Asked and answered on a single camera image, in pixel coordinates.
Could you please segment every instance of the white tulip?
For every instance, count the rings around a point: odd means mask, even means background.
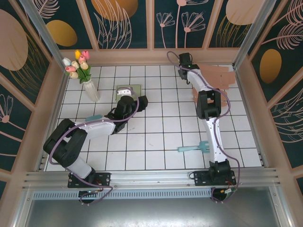
[[[72,61],[72,62],[71,62],[71,65],[72,65],[73,67],[75,67],[76,69],[79,68],[79,64],[78,64],[76,61]]]
[[[77,79],[79,77],[77,72],[70,72],[70,77],[73,79]]]
[[[68,58],[63,58],[63,64],[65,65],[65,66],[70,66],[71,65],[71,60],[69,60]]]
[[[85,62],[85,61],[81,61],[80,62],[80,67],[83,69],[83,70],[87,70],[89,68],[89,65]]]

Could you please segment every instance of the yellow tulip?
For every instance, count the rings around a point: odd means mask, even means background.
[[[78,60],[81,55],[81,52],[79,50],[75,50],[75,58]]]
[[[85,61],[80,62],[80,67],[83,70],[87,70],[89,68],[89,65]]]

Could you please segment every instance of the artificial flower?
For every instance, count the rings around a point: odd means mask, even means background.
[[[157,20],[160,27],[168,27],[175,24],[171,13],[163,13],[163,16],[161,13],[157,13]]]
[[[179,6],[186,6],[186,5],[200,5],[207,3],[208,0],[177,0],[177,4]]]
[[[11,109],[13,108],[14,99],[10,96],[5,97],[3,94],[0,95],[0,122],[8,123]]]
[[[82,51],[82,55],[85,57],[86,60],[90,58],[88,51]]]
[[[80,55],[78,62],[81,63],[82,61],[85,61],[84,55]]]
[[[73,66],[73,67],[75,67],[76,69],[78,69],[80,66],[79,66],[79,64],[76,62],[76,61],[72,61],[71,62],[71,65]]]
[[[70,72],[70,77],[73,79],[78,79],[79,75],[77,72]]]
[[[73,66],[66,66],[65,71],[67,72],[75,72],[77,69]]]
[[[81,52],[79,50],[75,50],[75,59],[79,59]]]
[[[83,70],[87,70],[89,68],[89,65],[85,61],[81,61],[80,67]]]
[[[205,29],[203,13],[192,13],[188,18],[188,12],[182,13],[182,23],[185,32],[195,32]]]
[[[63,64],[65,65],[65,66],[70,66],[71,65],[71,60],[69,60],[68,58],[63,58]]]

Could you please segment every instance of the teal brush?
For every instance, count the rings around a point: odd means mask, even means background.
[[[188,146],[178,148],[178,152],[184,152],[189,150],[201,150],[203,153],[209,153],[208,141],[201,141],[199,146]]]

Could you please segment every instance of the glass vase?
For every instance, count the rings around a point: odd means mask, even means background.
[[[94,103],[100,99],[100,94],[94,84],[94,82],[90,79],[87,82],[83,82],[83,86],[85,88],[86,94]]]

